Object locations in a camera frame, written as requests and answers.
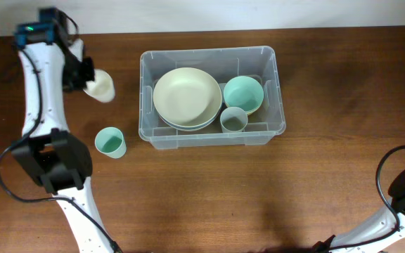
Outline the cream cup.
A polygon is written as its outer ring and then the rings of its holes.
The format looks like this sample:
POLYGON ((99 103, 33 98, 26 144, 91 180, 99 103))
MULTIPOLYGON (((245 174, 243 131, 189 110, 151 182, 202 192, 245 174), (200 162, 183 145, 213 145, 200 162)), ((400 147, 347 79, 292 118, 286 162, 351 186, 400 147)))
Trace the cream cup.
POLYGON ((104 70, 95 69, 94 80, 86 83, 84 92, 102 103, 109 103, 115 98, 112 77, 104 70))

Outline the beige plate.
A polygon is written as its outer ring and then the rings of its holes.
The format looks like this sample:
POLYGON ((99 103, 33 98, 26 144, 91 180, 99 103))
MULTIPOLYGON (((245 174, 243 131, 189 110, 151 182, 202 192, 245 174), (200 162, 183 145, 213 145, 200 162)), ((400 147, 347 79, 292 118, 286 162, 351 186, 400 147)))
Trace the beige plate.
POLYGON ((210 74, 197 68, 180 67, 158 79, 153 104, 168 122, 190 127, 207 122, 217 113, 222 93, 210 74))

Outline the grey cup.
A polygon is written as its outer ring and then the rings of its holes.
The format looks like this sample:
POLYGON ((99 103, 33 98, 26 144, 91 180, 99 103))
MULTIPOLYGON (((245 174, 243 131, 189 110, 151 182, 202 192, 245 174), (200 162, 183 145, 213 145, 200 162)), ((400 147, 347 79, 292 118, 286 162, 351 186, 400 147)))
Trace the grey cup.
POLYGON ((229 107, 221 113, 220 124, 223 133, 242 132, 248 124, 248 115, 241 108, 229 107))

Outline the mint green bowl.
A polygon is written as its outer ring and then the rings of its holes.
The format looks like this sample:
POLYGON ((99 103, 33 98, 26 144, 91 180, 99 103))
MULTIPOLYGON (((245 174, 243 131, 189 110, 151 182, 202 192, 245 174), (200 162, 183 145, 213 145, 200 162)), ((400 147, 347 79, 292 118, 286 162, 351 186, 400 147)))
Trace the mint green bowl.
POLYGON ((262 105, 264 90, 256 79, 238 76, 226 83, 223 97, 226 107, 237 107, 251 115, 262 105))

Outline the yellow bowl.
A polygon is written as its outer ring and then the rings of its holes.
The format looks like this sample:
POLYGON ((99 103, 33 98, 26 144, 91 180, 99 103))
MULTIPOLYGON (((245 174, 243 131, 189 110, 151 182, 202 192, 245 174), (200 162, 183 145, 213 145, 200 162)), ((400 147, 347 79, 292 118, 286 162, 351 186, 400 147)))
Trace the yellow bowl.
POLYGON ((246 113, 247 113, 247 115, 249 116, 249 115, 251 115, 251 114, 257 112, 259 109, 260 109, 260 107, 257 107, 257 108, 255 108, 254 110, 248 110, 246 113))

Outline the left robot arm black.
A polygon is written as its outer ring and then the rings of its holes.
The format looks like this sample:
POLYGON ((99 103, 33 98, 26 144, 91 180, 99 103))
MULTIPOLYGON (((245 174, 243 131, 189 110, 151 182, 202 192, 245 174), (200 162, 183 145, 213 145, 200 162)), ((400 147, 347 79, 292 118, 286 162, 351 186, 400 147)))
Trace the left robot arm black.
POLYGON ((120 252, 103 226, 91 192, 89 149, 70 133, 63 92, 95 79, 81 39, 69 38, 57 20, 18 25, 15 31, 25 78, 22 137, 10 149, 28 176, 62 209, 80 252, 120 252))

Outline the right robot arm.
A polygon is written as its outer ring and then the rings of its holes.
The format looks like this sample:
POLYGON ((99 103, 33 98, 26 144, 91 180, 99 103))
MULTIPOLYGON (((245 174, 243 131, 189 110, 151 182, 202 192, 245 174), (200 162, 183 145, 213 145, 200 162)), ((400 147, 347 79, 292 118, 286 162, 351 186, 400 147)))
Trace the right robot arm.
POLYGON ((333 235, 324 242, 316 243, 311 249, 312 252, 382 252, 405 238, 405 169, 391 183, 388 189, 389 197, 385 197, 380 182, 385 162, 400 150, 405 150, 405 145, 388 151, 376 169, 376 189, 384 207, 351 231, 333 235))

